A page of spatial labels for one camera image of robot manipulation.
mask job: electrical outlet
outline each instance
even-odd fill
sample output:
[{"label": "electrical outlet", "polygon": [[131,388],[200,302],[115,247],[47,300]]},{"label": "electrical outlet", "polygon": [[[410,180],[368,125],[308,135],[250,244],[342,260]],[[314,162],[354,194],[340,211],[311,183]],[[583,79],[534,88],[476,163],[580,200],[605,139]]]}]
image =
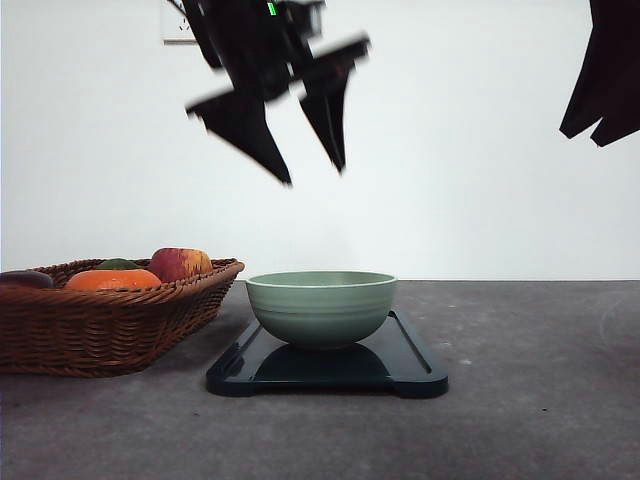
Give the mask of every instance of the electrical outlet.
[{"label": "electrical outlet", "polygon": [[[162,40],[165,43],[195,43],[187,17],[181,15],[175,6],[171,5],[167,0],[159,0],[162,8]],[[182,2],[176,2],[180,8],[183,8]]]}]

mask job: black tray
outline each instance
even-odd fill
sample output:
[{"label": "black tray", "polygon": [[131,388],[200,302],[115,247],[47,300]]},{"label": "black tray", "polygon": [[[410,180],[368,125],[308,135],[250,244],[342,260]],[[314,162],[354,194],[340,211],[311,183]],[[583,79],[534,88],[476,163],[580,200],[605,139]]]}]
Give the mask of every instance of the black tray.
[{"label": "black tray", "polygon": [[207,372],[207,390],[240,397],[259,389],[315,387],[428,398],[445,393],[448,382],[438,359],[394,311],[370,337],[329,351],[295,348],[254,320]]}]

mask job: orange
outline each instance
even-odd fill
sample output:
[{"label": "orange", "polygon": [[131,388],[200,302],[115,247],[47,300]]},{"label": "orange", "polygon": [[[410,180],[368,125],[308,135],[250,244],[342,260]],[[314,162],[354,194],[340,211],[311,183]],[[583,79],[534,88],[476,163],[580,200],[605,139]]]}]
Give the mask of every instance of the orange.
[{"label": "orange", "polygon": [[87,270],[76,273],[64,288],[74,290],[111,290],[115,288],[155,287],[162,282],[153,273],[143,270]]}]

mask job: ceramic bowl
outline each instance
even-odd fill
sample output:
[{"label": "ceramic bowl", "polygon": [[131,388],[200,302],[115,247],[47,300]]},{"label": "ceramic bowl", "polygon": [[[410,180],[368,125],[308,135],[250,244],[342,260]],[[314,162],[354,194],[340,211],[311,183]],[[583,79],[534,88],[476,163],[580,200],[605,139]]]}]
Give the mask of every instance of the ceramic bowl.
[{"label": "ceramic bowl", "polygon": [[397,279],[370,272],[287,272],[246,282],[251,308],[271,335],[333,349],[368,337],[391,309]]}]

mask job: concrete surface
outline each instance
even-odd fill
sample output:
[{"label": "concrete surface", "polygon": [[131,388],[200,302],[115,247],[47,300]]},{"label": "concrete surface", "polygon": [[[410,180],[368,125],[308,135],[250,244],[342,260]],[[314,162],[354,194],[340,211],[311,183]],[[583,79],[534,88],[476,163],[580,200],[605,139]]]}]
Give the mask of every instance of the concrete surface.
[{"label": "concrete surface", "polygon": [[250,317],[237,283],[144,372],[0,375],[3,478],[640,478],[640,282],[402,282],[396,305],[446,395],[209,394]]}]

